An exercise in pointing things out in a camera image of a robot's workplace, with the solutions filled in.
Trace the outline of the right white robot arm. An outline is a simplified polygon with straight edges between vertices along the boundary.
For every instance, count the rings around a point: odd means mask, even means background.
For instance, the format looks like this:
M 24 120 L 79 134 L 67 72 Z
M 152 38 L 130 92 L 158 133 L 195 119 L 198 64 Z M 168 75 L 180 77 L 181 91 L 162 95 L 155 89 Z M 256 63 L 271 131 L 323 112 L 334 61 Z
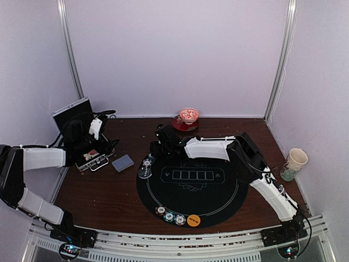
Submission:
M 155 134 L 157 140 L 150 143 L 150 152 L 155 157 L 212 158 L 233 164 L 238 179 L 254 187 L 278 215 L 281 221 L 279 235 L 283 240 L 291 241 L 309 223 L 302 207 L 276 180 L 263 153 L 246 132 L 224 138 L 180 138 L 171 125 L 159 125 Z

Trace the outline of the orange big blind button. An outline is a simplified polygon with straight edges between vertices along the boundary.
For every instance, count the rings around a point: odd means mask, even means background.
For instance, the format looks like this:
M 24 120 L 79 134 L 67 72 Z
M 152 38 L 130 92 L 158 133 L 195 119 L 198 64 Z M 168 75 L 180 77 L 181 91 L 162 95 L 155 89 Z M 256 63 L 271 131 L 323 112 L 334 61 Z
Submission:
M 186 222 L 190 227 L 197 227 L 200 225 L 201 219 L 198 215 L 189 215 Z

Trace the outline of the grey playing card deck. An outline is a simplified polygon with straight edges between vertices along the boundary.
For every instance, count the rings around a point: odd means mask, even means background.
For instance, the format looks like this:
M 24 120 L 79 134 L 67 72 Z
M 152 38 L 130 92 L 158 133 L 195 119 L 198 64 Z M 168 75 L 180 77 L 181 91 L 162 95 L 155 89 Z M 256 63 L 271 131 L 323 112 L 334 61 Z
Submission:
M 117 172 L 122 172 L 123 170 L 133 166 L 134 161 L 129 157 L 128 154 L 125 154 L 124 156 L 114 160 L 111 164 Z

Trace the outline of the blue cream chips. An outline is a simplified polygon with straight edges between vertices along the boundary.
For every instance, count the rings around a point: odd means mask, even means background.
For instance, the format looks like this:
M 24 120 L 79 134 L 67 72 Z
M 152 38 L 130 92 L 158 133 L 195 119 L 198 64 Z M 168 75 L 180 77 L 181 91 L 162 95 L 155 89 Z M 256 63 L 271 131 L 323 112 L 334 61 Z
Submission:
M 149 167 L 149 166 L 151 166 L 151 165 L 152 165 L 152 161 L 151 161 L 150 159 L 145 159 L 145 160 L 143 161 L 143 166 Z
M 182 226 L 186 223 L 186 217 L 184 215 L 176 215 L 174 218 L 174 222 L 178 226 Z

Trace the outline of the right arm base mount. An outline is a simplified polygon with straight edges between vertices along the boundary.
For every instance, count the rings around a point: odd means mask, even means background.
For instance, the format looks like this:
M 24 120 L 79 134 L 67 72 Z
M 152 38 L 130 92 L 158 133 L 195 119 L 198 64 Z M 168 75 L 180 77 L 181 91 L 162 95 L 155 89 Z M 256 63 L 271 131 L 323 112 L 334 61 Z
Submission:
M 292 230 L 287 232 L 282 227 L 264 229 L 260 233 L 265 247 L 276 246 L 279 255 L 288 260 L 300 255 L 299 239 L 308 235 L 305 229 L 295 233 Z

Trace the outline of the orange black chips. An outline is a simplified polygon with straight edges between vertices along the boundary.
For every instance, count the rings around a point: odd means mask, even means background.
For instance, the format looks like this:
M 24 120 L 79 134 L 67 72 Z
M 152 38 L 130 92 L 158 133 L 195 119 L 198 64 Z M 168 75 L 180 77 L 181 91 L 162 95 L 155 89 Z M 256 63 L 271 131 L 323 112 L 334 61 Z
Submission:
M 158 206 L 155 208 L 155 213 L 159 216 L 163 216 L 166 213 L 166 208 L 164 206 Z

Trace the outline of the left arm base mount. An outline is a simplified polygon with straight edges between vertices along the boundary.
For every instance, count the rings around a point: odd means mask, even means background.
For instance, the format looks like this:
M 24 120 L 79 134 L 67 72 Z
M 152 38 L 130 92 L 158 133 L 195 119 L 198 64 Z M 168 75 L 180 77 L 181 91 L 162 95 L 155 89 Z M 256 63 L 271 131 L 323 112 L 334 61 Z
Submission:
M 76 259 L 83 248 L 93 248 L 97 240 L 97 231 L 85 229 L 85 228 L 75 228 L 76 234 L 70 236 L 57 228 L 52 227 L 47 229 L 50 232 L 50 237 L 61 241 L 59 245 L 58 254 L 66 261 L 72 261 Z

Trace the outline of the grey dealer button disc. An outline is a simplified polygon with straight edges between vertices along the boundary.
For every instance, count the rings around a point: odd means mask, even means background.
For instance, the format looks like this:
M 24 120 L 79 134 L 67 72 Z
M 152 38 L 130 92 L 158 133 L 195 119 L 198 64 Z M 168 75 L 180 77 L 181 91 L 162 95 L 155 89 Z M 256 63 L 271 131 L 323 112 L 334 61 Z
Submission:
M 137 172 L 138 178 L 140 179 L 147 179 L 151 177 L 152 171 L 148 167 L 141 167 Z

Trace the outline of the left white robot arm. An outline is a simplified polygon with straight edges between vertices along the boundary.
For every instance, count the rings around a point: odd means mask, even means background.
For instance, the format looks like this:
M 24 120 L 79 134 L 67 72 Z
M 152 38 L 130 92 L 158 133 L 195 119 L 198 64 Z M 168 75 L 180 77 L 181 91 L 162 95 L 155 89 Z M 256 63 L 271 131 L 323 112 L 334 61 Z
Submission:
M 84 124 L 77 114 L 68 120 L 50 145 L 1 145 L 1 200 L 9 207 L 38 217 L 57 230 L 66 242 L 79 234 L 70 212 L 50 204 L 31 192 L 24 183 L 28 170 L 70 167 L 88 163 L 88 156 L 110 156 L 118 140 L 104 137 L 109 115 L 115 111 L 90 112 L 92 120 Z

